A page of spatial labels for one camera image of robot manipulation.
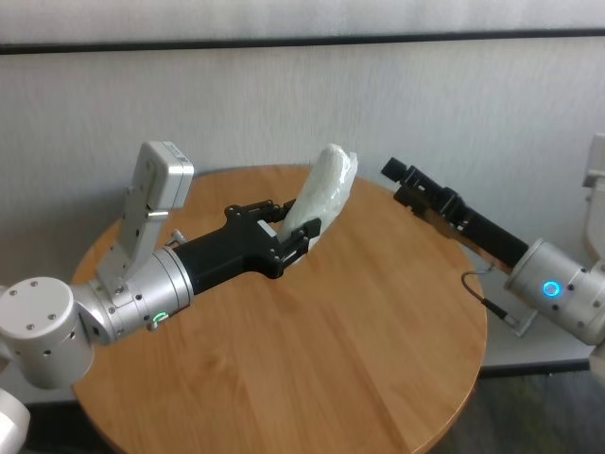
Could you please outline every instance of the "black cable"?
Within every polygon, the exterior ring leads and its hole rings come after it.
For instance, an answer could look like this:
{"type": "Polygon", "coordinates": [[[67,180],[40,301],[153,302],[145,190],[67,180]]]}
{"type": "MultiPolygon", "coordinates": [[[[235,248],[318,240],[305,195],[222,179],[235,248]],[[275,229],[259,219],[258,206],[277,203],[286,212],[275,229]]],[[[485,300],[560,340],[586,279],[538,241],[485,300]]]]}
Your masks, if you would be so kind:
{"type": "Polygon", "coordinates": [[[489,268],[487,268],[486,270],[483,270],[483,271],[466,271],[466,272],[464,272],[460,276],[460,280],[462,281],[462,285],[464,286],[464,288],[466,288],[466,290],[471,295],[473,295],[475,298],[477,298],[477,300],[481,304],[483,304],[488,310],[490,310],[498,319],[505,321],[510,326],[516,326],[518,324],[518,322],[515,319],[513,319],[512,317],[510,317],[509,313],[506,310],[504,310],[502,307],[500,307],[499,305],[497,305],[493,301],[490,301],[488,298],[484,298],[481,295],[479,295],[466,282],[467,276],[487,274],[491,270],[493,270],[493,265],[491,265],[489,268]]]}

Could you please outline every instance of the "wooden tabletop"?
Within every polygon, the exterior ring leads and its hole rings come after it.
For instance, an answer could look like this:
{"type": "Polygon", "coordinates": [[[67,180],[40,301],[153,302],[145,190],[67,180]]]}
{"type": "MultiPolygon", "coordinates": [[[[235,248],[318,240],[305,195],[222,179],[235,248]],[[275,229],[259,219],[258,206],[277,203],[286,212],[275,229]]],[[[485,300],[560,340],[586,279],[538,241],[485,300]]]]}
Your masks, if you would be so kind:
{"type": "MultiPolygon", "coordinates": [[[[219,228],[230,204],[288,201],[308,171],[199,178],[161,239],[219,228]]],[[[87,252],[75,282],[93,277],[116,232],[87,252]]],[[[357,179],[340,217],[283,278],[238,276],[158,331],[97,347],[74,389],[128,453],[425,452],[461,410],[485,349],[485,310],[460,284],[470,268],[453,241],[357,179]]]]}

